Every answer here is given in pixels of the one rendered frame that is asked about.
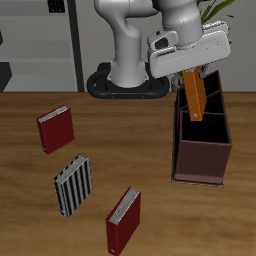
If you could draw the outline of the orange book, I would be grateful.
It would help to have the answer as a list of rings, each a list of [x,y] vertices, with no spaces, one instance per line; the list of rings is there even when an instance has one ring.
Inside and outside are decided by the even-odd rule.
[[[183,71],[183,82],[190,120],[201,121],[206,106],[206,94],[204,80],[200,77],[201,67],[196,67],[193,71]]]

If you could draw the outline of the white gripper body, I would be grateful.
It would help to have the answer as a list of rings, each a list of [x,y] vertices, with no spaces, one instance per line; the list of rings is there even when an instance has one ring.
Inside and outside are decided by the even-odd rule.
[[[148,37],[152,76],[159,78],[227,58],[231,53],[227,35],[226,22],[204,24],[202,37],[188,47],[179,49],[177,33],[159,29]]]

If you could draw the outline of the black and white striped book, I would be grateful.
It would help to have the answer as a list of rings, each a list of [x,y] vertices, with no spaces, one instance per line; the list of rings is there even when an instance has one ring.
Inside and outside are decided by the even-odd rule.
[[[70,217],[92,192],[90,162],[78,154],[53,178],[60,213]]]

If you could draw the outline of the grey shelf unit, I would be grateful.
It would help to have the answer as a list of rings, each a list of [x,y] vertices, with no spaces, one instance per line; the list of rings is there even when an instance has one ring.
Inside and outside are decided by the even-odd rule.
[[[76,0],[0,0],[0,92],[82,92]]]

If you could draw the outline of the dark red book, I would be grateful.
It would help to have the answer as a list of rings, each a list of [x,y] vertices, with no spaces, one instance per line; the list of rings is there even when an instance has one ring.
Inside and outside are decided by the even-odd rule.
[[[58,150],[74,140],[71,110],[65,105],[36,119],[43,151]]]
[[[106,218],[108,252],[119,256],[140,224],[141,192],[128,187]]]

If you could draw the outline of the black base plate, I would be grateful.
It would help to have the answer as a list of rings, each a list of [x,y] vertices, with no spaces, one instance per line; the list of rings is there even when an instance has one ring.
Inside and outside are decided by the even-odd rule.
[[[165,96],[170,89],[167,77],[153,78],[150,66],[145,64],[149,79],[134,88],[122,88],[107,79],[110,73],[110,63],[100,63],[97,71],[87,80],[87,91],[91,96],[99,99],[157,99]]]

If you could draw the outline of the dark brown desk caddy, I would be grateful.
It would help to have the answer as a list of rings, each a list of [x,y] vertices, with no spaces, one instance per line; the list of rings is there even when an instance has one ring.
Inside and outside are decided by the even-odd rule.
[[[219,71],[205,79],[206,107],[201,121],[190,121],[185,88],[174,102],[171,181],[223,186],[232,148]]]

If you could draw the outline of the green pot plant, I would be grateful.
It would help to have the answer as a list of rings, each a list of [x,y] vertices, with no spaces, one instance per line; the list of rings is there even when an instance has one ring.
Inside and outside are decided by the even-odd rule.
[[[215,1],[213,1],[212,4],[209,4],[207,6],[205,11],[202,11],[202,9],[199,9],[203,31],[215,32],[218,30],[222,30],[225,32],[225,34],[228,34],[229,27],[226,22],[217,20],[215,22],[209,23],[209,20],[213,18],[219,11],[221,11],[222,9],[226,8],[227,6],[231,5],[234,2],[235,0],[224,0],[219,4],[215,4]]]

